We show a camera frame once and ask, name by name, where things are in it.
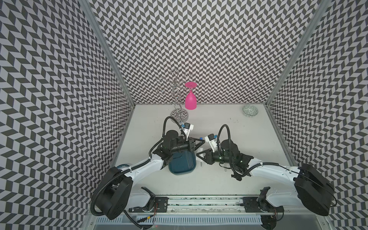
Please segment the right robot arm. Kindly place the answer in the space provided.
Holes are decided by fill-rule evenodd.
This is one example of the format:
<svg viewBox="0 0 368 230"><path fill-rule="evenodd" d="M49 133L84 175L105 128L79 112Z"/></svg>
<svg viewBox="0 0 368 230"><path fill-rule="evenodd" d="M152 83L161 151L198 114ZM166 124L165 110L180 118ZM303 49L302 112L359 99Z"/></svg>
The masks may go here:
<svg viewBox="0 0 368 230"><path fill-rule="evenodd" d="M310 164L302 166L282 166L278 163L264 162L253 156L240 153L238 146L231 140L221 144L209 141L211 148L199 152L196 156L206 164L226 163L232 170L232 178L262 177L286 186L278 191L269 186L260 191L257 198L262 211L281 206L304 206L319 216L328 216L337 202L333 184Z"/></svg>

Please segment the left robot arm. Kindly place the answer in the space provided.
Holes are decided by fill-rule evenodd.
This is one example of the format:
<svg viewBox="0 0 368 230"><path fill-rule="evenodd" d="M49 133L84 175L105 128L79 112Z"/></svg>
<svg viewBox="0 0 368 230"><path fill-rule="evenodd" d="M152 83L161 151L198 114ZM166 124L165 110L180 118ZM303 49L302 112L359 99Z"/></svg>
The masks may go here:
<svg viewBox="0 0 368 230"><path fill-rule="evenodd" d="M90 212L94 216L106 216L113 220L129 209L152 211L156 195L146 187L135 189L138 182L165 168L175 153L194 152L204 143L203 138L168 131L150 149L148 159L124 169L114 166L106 172L92 195Z"/></svg>

